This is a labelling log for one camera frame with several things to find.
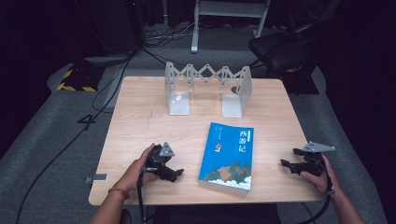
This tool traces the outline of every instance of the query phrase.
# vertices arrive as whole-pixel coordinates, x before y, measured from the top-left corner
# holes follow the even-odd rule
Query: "black chair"
[[[265,77],[293,73],[304,85],[304,79],[310,77],[316,67],[313,50],[329,21],[314,21],[295,29],[292,32],[278,32],[251,39],[250,50],[257,60],[249,67],[254,69],[265,65]]]
[[[286,0],[289,4],[290,30],[313,21],[327,20],[336,10],[338,0]]]

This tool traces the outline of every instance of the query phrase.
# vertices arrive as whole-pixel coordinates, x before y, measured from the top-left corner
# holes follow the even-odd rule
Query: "white stand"
[[[200,15],[260,18],[259,29],[253,31],[254,37],[257,38],[262,34],[262,27],[264,26],[270,3],[271,0],[266,0],[262,4],[195,0],[191,53],[198,52],[198,23]]]
[[[208,70],[212,74],[210,77],[203,77],[202,73]],[[222,114],[225,118],[242,118],[246,103],[250,99],[252,92],[251,74],[248,66],[233,74],[227,66],[223,66],[218,72],[207,64],[197,71],[192,64],[188,64],[184,69],[178,71],[172,63],[166,63],[165,69],[165,93],[168,100],[169,115],[189,115],[190,95],[186,91],[175,91],[175,84],[178,78],[187,81],[188,87],[194,88],[194,80],[200,78],[204,83],[212,79],[220,82],[220,87],[226,86],[228,82],[235,84],[233,94],[222,94]]]

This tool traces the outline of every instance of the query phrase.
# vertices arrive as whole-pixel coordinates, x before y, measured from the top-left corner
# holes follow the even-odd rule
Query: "wristband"
[[[332,195],[334,193],[335,193],[334,186],[332,186],[332,188],[326,192],[327,195]]]
[[[123,190],[123,189],[118,189],[118,188],[115,188],[115,187],[109,189],[109,190],[108,190],[108,193],[111,192],[111,191],[113,191],[113,190],[116,190],[116,191],[118,191],[120,194],[122,194],[122,196],[124,197],[125,200],[128,200],[128,199],[131,198],[131,194],[129,194],[128,192],[126,192],[126,191]]]

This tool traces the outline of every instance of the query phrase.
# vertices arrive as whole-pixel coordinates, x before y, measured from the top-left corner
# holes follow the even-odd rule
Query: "white metal bracket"
[[[204,77],[203,72],[209,71],[210,77]],[[233,93],[222,94],[222,115],[225,118],[242,118],[246,103],[250,99],[252,92],[251,74],[248,66],[244,66],[241,71],[233,74],[227,66],[223,66],[218,72],[207,64],[197,71],[192,64],[187,64],[185,68],[178,71],[172,63],[166,63],[165,69],[165,93],[168,100],[169,115],[189,115],[190,114],[190,93],[187,91],[175,91],[177,79],[187,81],[188,87],[194,89],[194,81],[200,78],[204,83],[217,79],[219,87],[223,88],[232,82]]]

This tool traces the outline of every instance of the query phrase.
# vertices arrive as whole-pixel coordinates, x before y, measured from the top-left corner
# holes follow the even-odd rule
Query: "blue book cover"
[[[254,129],[212,122],[198,180],[250,190]]]

